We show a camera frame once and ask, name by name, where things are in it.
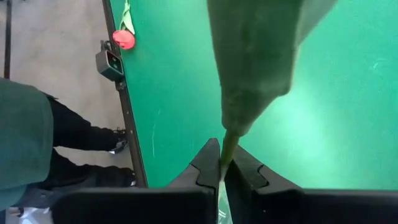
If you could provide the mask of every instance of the table edge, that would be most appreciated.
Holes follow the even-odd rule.
[[[116,30],[114,25],[113,13],[109,0],[102,0],[103,9],[105,14],[106,28],[108,30],[109,41],[111,42],[112,52],[118,57],[120,56],[120,48],[113,42],[112,34]],[[118,86],[124,85],[125,78],[121,82],[116,82],[116,89]],[[144,161],[142,160],[141,149],[139,147],[138,135],[136,124],[134,121],[134,114],[132,112],[132,106],[130,102],[128,87],[125,85],[124,88],[118,90],[120,103],[122,106],[124,125],[126,126],[127,140],[129,141],[129,148],[131,153],[131,161],[134,172],[136,173],[136,186],[137,187],[148,187],[147,178],[145,174]]]

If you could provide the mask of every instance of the green cloth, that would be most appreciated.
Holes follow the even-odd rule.
[[[38,89],[0,78],[0,211],[50,169],[53,119]]]

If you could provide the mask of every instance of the green tabletop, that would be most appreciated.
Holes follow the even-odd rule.
[[[110,0],[116,27],[124,1]],[[130,0],[123,51],[149,187],[224,135],[205,0]],[[398,189],[398,3],[343,0],[302,44],[289,95],[241,145],[301,187]]]

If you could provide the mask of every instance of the person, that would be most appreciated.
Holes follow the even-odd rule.
[[[0,211],[47,208],[84,187],[129,187],[131,169],[78,166],[54,147],[118,153],[124,130],[94,127],[33,86],[0,78]]]

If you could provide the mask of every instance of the black pants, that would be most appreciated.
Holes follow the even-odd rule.
[[[48,97],[53,114],[53,146],[85,151],[110,151],[118,142],[111,129],[92,127],[66,106]],[[30,184],[16,207],[47,208],[61,196],[83,187],[129,187],[133,171],[116,166],[78,166],[52,149],[50,171],[40,183]]]

